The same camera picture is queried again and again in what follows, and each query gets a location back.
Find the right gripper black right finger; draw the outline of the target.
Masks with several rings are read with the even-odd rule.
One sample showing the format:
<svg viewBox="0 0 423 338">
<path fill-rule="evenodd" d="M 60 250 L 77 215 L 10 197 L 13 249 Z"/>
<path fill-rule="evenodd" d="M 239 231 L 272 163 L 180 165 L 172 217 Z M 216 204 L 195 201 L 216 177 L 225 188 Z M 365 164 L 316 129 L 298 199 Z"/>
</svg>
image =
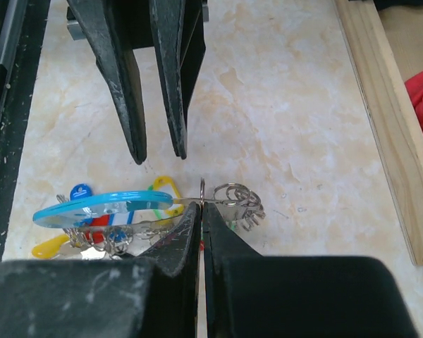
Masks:
<svg viewBox="0 0 423 338">
<path fill-rule="evenodd" d="M 223 262 L 227 258 L 254 258 L 261 254 L 231 230 L 215 204 L 206 202 L 202 209 L 204 237 L 204 277 L 209 337 L 232 337 L 233 321 Z"/>
</svg>

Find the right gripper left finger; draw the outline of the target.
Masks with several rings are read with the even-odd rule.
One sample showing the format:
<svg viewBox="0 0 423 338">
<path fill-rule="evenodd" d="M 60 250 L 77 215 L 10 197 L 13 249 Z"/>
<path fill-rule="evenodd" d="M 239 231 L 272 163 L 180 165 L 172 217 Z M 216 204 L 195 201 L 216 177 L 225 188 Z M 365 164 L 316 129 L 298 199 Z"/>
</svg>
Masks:
<svg viewBox="0 0 423 338">
<path fill-rule="evenodd" d="M 133 337 L 196 337 L 201 208 L 134 260 Z"/>
</svg>

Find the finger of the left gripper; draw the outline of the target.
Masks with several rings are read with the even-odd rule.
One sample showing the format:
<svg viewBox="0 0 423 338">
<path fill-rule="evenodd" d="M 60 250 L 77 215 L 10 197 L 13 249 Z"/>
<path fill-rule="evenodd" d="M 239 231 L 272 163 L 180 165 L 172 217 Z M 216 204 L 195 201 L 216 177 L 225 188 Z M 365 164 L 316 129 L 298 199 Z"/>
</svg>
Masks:
<svg viewBox="0 0 423 338">
<path fill-rule="evenodd" d="M 149 17 L 173 149 L 185 159 L 188 108 L 206 46 L 202 1 L 150 1 Z"/>
</svg>

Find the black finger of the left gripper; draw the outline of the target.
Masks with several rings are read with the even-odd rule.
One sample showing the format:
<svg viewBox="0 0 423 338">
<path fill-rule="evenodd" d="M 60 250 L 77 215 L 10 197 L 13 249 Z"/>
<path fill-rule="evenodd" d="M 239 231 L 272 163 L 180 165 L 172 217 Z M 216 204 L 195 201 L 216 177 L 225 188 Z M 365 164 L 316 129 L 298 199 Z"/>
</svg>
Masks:
<svg viewBox="0 0 423 338">
<path fill-rule="evenodd" d="M 130 155 L 147 158 L 147 134 L 140 71 L 114 1 L 69 1 L 109 88 Z"/>
</svg>

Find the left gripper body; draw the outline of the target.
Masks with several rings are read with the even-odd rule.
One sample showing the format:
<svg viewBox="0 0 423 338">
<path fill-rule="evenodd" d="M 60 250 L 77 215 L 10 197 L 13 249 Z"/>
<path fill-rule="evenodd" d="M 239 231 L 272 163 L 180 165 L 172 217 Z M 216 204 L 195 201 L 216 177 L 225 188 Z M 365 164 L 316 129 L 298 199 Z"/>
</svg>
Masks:
<svg viewBox="0 0 423 338">
<path fill-rule="evenodd" d="M 92 48 L 86 34 L 80 26 L 80 23 L 71 7 L 71 1 L 67 1 L 68 9 L 66 12 L 67 28 L 73 40 L 85 39 L 89 47 Z M 142 49 L 154 46 L 152 41 L 151 23 L 149 18 L 149 1 L 113 1 L 118 6 L 118 14 L 124 32 L 128 35 L 133 49 Z M 185 16 L 183 23 L 183 36 L 181 38 L 181 49 L 188 47 L 196 19 L 194 18 L 196 10 L 192 5 L 199 1 L 185 2 Z"/>
</svg>

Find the large metal keyring with keys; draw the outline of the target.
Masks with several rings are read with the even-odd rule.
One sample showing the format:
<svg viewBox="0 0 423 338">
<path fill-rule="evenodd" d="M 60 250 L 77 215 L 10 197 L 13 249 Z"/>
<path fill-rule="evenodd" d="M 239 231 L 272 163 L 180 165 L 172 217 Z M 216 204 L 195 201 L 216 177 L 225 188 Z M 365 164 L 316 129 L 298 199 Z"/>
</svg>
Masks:
<svg viewBox="0 0 423 338">
<path fill-rule="evenodd" d="M 56 198 L 56 205 L 32 217 L 40 227 L 63 232 L 33 247 L 31 254 L 38 259 L 123 256 L 135 240 L 161 239 L 179 223 L 191 203 L 215 205 L 232 230 L 250 231 L 266 216 L 260 197 L 243 184 L 221 184 L 208 199 L 202 180 L 198 197 L 182 197 L 169 176 L 158 177 L 146 190 L 105 194 L 93 194 L 87 184 L 78 184 L 69 196 Z"/>
</svg>

